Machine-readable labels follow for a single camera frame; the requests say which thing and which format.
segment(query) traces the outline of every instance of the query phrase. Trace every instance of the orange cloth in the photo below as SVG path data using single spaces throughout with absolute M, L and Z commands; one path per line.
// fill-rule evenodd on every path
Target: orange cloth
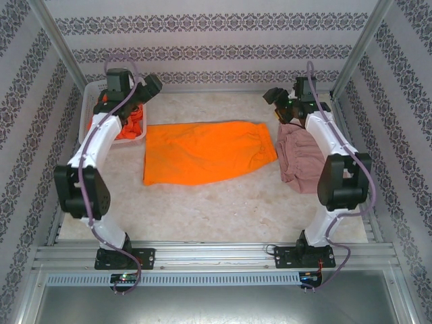
M 144 184 L 208 184 L 252 172 L 276 158 L 265 124 L 148 126 Z
M 107 100 L 107 95 L 104 95 L 102 98 L 102 102 L 105 102 L 106 100 Z M 115 139 L 134 140 L 135 137 L 140 136 L 142 134 L 141 125 L 140 125 L 142 116 L 143 116 L 143 108 L 142 105 L 139 105 L 137 111 L 131 112 L 128 121 L 123 126 L 120 134 L 118 134 Z M 92 119 L 90 119 L 90 122 L 87 125 L 87 130 L 89 130 L 91 126 L 92 126 Z

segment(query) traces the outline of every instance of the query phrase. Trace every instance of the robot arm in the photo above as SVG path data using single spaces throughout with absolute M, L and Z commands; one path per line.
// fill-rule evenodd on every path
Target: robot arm
M 111 197 L 100 171 L 109 148 L 121 132 L 131 112 L 137 109 L 140 104 L 151 100 L 162 89 L 162 83 L 154 75 L 147 76 L 144 81 L 145 85 L 142 85 L 141 82 L 136 85 L 135 92 L 125 105 L 100 124 L 120 102 L 130 95 L 130 91 L 134 87 L 132 73 L 127 69 L 108 70 L 107 90 L 102 91 L 99 102 L 93 109 L 92 125 L 84 142 L 67 165 L 58 165 L 54 171 L 61 209 L 88 224 L 86 207 L 78 181 L 78 166 L 85 143 L 90 140 L 92 131 L 99 128 L 99 131 L 91 138 L 86 155 L 83 156 L 84 185 L 95 219 L 96 232 L 104 241 L 126 252 L 131 252 L 132 249 L 127 234 L 110 217 L 104 216 L 109 210 Z M 102 242 L 98 251 L 98 258 L 103 259 L 101 263 L 111 264 L 113 269 L 121 269 L 130 264 L 130 260 L 126 256 L 112 250 Z
M 335 267 L 326 231 L 337 219 L 329 233 L 331 236 L 340 222 L 338 215 L 352 213 L 359 203 L 366 200 L 369 189 L 366 175 L 347 150 L 352 152 L 368 171 L 371 170 L 371 158 L 367 153 L 359 153 L 345 139 L 326 103 L 320 103 L 325 114 L 325 117 L 323 116 L 307 78 L 296 78 L 294 95 L 288 94 L 288 91 L 282 88 L 272 88 L 263 98 L 269 105 L 276 106 L 275 112 L 282 124 L 290 123 L 293 118 L 298 119 L 313 136 L 325 159 L 317 187 L 321 206 L 317 209 L 313 222 L 301 233 L 296 247 L 281 248 L 281 260 L 285 260 L 287 268 L 308 265 L 313 267 L 319 260 L 324 261 L 324 267 Z M 342 144 L 335 132 L 342 139 Z

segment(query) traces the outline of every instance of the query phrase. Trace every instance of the pink cloth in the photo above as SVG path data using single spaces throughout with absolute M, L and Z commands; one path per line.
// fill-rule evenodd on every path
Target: pink cloth
M 280 125 L 276 152 L 282 181 L 299 193 L 317 193 L 325 160 L 312 135 L 297 125 Z

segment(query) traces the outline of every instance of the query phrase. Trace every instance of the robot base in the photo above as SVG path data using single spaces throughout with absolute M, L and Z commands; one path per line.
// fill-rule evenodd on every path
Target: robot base
M 126 234 L 122 250 L 136 257 L 141 263 L 142 270 L 153 270 L 156 252 L 154 248 L 132 248 L 129 236 Z M 94 268 L 96 270 L 137 270 L 138 267 L 131 258 L 118 251 L 99 248 Z
M 336 267 L 333 249 L 330 245 L 315 248 L 309 246 L 302 231 L 296 246 L 276 246 L 274 256 L 277 269 L 318 268 L 322 261 L 323 268 Z

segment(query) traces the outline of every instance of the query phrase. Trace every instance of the white basket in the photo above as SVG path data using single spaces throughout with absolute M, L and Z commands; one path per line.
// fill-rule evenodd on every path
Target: white basket
M 81 108 L 81 118 L 80 118 L 80 131 L 78 134 L 78 140 L 80 144 L 86 138 L 88 133 L 87 125 L 90 123 L 90 120 L 93 117 L 93 108 L 97 104 L 97 99 L 102 90 L 107 88 L 107 81 L 94 81 L 86 85 L 84 89 L 84 98 L 82 100 L 82 108 Z M 131 145 L 139 145 L 144 140 L 147 131 L 147 112 L 146 105 L 143 105 L 142 108 L 142 121 L 140 121 L 142 134 L 140 136 L 135 137 L 134 140 L 114 140 L 113 146 L 131 146 Z

